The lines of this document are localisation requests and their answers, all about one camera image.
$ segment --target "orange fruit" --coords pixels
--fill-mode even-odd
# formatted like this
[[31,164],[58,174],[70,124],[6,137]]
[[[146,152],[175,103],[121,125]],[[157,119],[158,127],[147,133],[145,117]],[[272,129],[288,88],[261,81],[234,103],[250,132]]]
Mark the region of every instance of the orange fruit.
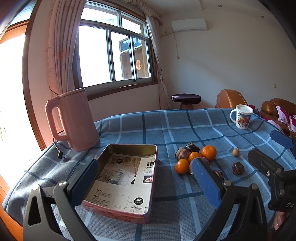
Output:
[[186,159],[180,159],[175,165],[175,171],[178,174],[186,174],[189,170],[189,162]]
[[203,157],[208,159],[208,161],[212,161],[216,158],[217,150],[213,146],[205,146],[200,153]]
[[188,162],[190,163],[194,158],[197,158],[199,156],[202,156],[199,152],[191,152],[191,154],[188,157]]

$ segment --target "stool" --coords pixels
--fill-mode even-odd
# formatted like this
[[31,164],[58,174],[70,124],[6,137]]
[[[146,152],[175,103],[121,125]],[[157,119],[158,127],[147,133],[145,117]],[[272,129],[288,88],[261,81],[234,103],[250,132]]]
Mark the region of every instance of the stool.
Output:
[[192,104],[200,103],[200,96],[195,94],[172,95],[172,101],[181,102],[180,110],[193,110]]

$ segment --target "hand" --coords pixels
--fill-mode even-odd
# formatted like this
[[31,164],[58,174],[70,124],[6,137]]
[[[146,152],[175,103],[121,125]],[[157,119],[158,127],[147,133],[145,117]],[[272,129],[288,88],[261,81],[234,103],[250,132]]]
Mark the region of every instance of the hand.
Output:
[[286,214],[284,212],[277,212],[276,218],[274,220],[274,229],[278,230],[278,228],[282,225],[286,218]]

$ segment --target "tangerine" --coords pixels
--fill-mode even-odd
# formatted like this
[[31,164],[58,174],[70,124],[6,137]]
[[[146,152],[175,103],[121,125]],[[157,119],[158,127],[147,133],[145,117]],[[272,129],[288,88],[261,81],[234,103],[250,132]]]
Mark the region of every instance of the tangerine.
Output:
[[180,159],[175,165],[175,171],[178,174],[186,174],[189,170],[189,162],[186,159]]
[[191,154],[188,157],[188,162],[190,163],[194,158],[202,156],[199,152],[191,152]]
[[213,146],[205,146],[200,153],[203,157],[208,159],[208,161],[212,161],[216,158],[217,150]]

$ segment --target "kettle handle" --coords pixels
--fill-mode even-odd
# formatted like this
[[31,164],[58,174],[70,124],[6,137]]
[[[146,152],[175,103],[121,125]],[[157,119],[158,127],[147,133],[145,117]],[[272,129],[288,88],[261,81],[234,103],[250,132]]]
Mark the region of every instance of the kettle handle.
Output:
[[45,105],[45,112],[46,112],[46,117],[48,121],[48,125],[50,128],[50,132],[52,133],[53,138],[55,138],[57,141],[67,141],[68,136],[67,135],[59,135],[57,132],[57,128],[54,123],[54,117],[52,115],[52,110],[57,107],[60,109],[60,101],[58,96],[54,97],[50,100],[47,101]]

